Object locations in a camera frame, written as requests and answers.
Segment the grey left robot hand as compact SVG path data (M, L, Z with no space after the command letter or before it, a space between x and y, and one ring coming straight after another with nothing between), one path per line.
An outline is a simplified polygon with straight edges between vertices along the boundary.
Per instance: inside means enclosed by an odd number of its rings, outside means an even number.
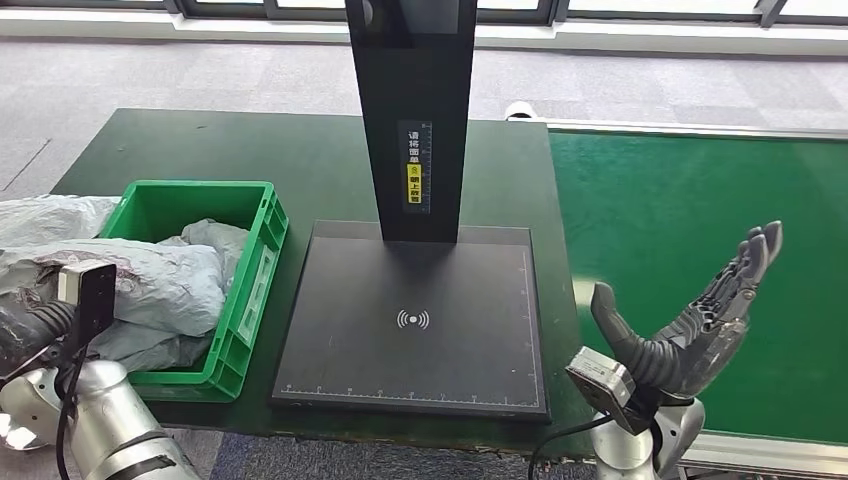
M11 378L72 329L75 307L42 302L30 290L1 295L1 378Z

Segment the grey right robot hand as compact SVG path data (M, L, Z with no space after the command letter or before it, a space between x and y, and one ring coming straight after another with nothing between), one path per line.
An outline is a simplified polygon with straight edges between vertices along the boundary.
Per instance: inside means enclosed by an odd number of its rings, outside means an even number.
M613 357L639 386L681 399L697 396L739 350L749 329L750 306L783 239L779 220L749 230L703 292L650 338L637 334L621 316L612 287L597 282L590 310Z

